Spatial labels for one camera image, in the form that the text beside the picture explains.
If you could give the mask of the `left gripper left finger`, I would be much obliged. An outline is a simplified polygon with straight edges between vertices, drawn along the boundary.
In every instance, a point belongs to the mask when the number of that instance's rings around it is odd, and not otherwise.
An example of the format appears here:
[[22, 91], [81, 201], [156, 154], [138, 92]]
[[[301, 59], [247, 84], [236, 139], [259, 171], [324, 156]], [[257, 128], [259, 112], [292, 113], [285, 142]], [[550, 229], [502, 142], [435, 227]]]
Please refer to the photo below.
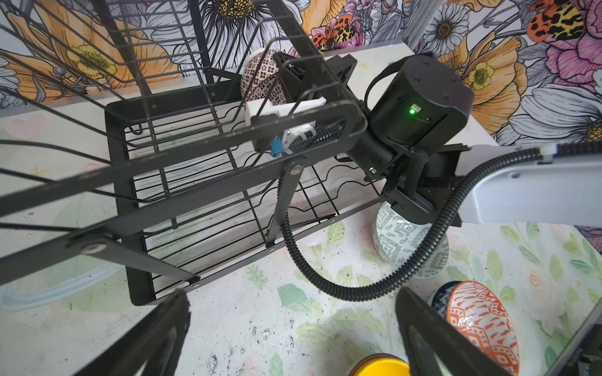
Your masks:
[[191, 323], [187, 294], [157, 305], [77, 375], [174, 375]]

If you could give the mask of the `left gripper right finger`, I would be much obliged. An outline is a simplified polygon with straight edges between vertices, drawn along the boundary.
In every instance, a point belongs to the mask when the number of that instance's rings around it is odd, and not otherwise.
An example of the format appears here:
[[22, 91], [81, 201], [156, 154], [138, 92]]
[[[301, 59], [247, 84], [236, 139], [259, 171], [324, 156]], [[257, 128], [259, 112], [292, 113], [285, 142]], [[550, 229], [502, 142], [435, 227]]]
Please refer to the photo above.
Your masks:
[[401, 288], [395, 303], [411, 375], [506, 375], [414, 291]]

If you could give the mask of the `green patterned bowl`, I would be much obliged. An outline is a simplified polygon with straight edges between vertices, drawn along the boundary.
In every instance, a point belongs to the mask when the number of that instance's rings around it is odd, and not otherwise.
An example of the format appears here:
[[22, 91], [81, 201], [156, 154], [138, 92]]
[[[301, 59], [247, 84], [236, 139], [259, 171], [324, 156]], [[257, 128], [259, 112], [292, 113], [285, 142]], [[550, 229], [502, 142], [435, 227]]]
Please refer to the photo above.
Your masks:
[[[372, 238], [381, 257], [391, 265], [400, 267], [418, 248], [429, 228], [430, 225], [417, 225], [407, 221], [385, 202], [376, 213]], [[449, 243], [445, 234], [415, 278], [429, 279], [437, 276], [447, 266], [448, 258]]]

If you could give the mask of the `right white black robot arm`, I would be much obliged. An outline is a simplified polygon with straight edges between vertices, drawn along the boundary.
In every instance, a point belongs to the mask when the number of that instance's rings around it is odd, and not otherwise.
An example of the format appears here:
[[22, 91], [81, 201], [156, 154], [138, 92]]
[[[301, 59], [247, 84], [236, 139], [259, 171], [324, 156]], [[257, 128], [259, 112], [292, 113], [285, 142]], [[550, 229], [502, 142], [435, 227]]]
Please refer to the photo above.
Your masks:
[[467, 125], [473, 95], [430, 54], [387, 66], [391, 83], [376, 106], [361, 107], [366, 130], [346, 158], [382, 197], [416, 224], [431, 224], [447, 204], [450, 223], [546, 222], [599, 227], [601, 144], [467, 146], [452, 139]]

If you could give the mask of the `brown dotted patterned bowl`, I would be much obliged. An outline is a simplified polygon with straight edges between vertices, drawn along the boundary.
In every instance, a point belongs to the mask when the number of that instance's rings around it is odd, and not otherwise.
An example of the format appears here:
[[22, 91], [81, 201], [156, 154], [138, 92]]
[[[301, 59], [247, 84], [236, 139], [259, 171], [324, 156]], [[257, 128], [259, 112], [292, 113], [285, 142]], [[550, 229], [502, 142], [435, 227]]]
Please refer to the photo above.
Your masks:
[[287, 103], [282, 83], [278, 80], [278, 65], [274, 59], [277, 50], [261, 49], [253, 52], [244, 65], [241, 79], [243, 101], [268, 99], [274, 105]]

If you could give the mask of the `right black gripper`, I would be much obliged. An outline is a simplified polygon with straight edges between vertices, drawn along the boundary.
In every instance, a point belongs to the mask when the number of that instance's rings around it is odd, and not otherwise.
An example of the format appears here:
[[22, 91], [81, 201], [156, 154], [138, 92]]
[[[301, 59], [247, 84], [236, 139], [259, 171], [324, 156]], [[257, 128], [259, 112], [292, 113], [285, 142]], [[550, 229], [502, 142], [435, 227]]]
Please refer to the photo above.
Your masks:
[[357, 60], [351, 55], [333, 56], [326, 60], [318, 55], [294, 57], [277, 52], [273, 60], [279, 72], [272, 88], [281, 86], [284, 95], [283, 100], [273, 100], [273, 104], [324, 98], [329, 103], [350, 102], [356, 110], [359, 109], [359, 101], [348, 87], [357, 67]]

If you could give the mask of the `yellow bowl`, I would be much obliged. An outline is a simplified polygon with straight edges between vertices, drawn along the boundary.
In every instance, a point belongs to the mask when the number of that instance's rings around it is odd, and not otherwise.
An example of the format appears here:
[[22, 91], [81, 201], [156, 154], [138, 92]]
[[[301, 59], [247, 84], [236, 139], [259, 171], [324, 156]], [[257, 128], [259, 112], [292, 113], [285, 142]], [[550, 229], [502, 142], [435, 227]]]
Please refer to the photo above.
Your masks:
[[377, 353], [362, 358], [346, 371], [347, 376], [410, 376], [410, 366], [401, 358]]

